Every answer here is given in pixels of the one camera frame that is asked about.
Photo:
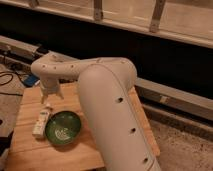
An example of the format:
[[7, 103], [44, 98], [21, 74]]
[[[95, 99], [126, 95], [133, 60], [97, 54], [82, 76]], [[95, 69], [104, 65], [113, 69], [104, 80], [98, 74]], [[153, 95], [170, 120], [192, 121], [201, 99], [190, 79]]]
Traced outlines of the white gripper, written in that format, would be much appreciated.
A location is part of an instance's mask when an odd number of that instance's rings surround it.
[[60, 92], [60, 84], [56, 79], [42, 79], [41, 80], [41, 100], [40, 103], [44, 104], [46, 96], [50, 94], [56, 94], [60, 99], [64, 99], [63, 94]]

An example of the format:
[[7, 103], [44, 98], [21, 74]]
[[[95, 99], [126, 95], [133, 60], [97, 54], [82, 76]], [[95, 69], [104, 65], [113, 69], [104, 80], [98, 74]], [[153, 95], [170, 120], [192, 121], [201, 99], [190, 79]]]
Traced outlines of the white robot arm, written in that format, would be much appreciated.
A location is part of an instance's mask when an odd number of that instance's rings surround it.
[[162, 171], [128, 92], [137, 70], [124, 57], [65, 60], [48, 53], [31, 64], [42, 98], [62, 94], [61, 79], [77, 82], [79, 102], [107, 171]]

